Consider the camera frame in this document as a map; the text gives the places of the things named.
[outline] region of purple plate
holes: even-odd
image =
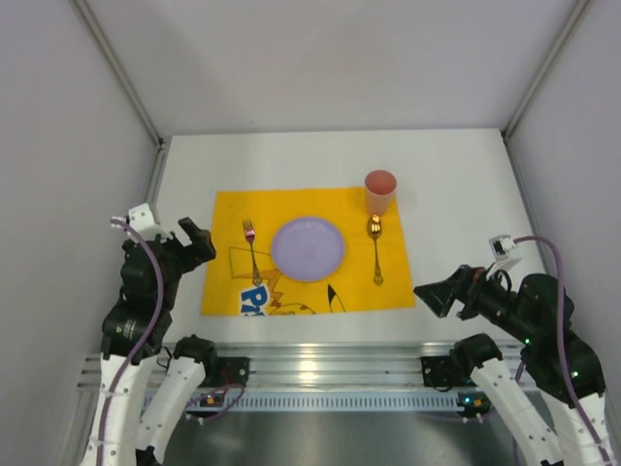
[[[272,259],[289,279],[316,282],[332,275],[343,261],[339,229],[318,216],[285,223],[272,241]]]

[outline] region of gray wall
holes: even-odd
[[[66,0],[0,6],[0,464],[51,465],[154,155]]]
[[[573,0],[89,0],[165,135],[503,127]]]
[[[621,408],[621,2],[594,2],[510,144]]]

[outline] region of cup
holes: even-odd
[[[365,178],[365,203],[367,213],[383,216],[395,198],[397,179],[386,170],[375,170]]]

